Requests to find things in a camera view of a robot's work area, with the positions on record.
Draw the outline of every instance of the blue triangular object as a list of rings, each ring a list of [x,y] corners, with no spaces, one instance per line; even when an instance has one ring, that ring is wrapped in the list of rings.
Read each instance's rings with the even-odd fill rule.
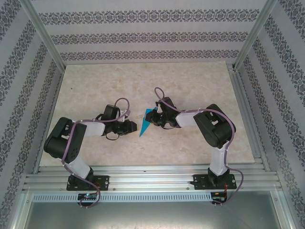
[[[145,115],[144,115],[144,118],[143,118],[143,122],[142,122],[142,127],[141,127],[141,132],[140,132],[140,137],[144,134],[144,132],[146,131],[146,129],[149,127],[150,125],[150,122],[147,122],[145,120],[145,117],[146,115],[150,112],[150,111],[153,111],[153,109],[146,109],[145,111]]]

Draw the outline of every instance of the beige stone surface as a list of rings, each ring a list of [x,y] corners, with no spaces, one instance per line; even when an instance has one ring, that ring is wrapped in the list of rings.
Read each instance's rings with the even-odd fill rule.
[[[217,104],[237,129],[229,163],[254,161],[225,62],[68,65],[50,131],[60,117],[92,119],[103,113],[107,104],[126,97],[131,104],[129,119],[137,123],[138,131],[117,141],[101,136],[84,138],[80,154],[87,164],[209,164],[211,149],[198,127],[163,130],[150,125],[139,137],[146,108],[153,108],[158,100],[154,94],[157,86],[179,109]],[[118,106],[125,109],[126,103],[121,101]],[[43,153],[40,166],[60,165],[59,160]]]

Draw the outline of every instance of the black mounting bracket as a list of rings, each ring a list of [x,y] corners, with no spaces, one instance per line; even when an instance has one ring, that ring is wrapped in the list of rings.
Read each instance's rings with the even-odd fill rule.
[[[75,182],[73,180],[72,176],[68,178],[68,183],[67,183],[67,191],[95,191],[96,188],[93,187],[92,185],[89,186],[89,188],[84,188],[84,187],[78,187],[75,186]],[[108,186],[109,186],[109,176],[93,176],[93,181],[100,191],[108,191]]]
[[[236,180],[233,174],[227,174],[225,179],[221,180],[216,185],[213,184],[208,174],[195,174],[193,175],[193,181],[191,182],[194,185],[195,190],[207,190],[207,189],[236,189]]]

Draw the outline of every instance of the enclosure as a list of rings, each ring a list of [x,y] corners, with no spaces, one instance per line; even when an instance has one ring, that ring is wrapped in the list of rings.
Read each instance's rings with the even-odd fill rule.
[[[0,5],[1,228],[305,228],[304,0]],[[213,156],[199,128],[139,137],[155,87],[234,123],[228,165],[244,181],[230,203],[210,202],[235,189],[195,188]],[[43,145],[61,117],[94,119],[120,97],[137,131],[84,138],[79,155],[109,180],[81,209],[86,192],[66,190],[69,172]]]

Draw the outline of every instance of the patterned wallpaper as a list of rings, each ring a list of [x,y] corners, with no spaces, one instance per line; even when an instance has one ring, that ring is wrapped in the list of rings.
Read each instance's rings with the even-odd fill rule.
[[[305,2],[278,1],[240,68],[270,167],[305,228]]]
[[[0,229],[37,161],[61,73],[17,0],[0,0]]]
[[[66,64],[233,63],[265,0],[33,0]]]

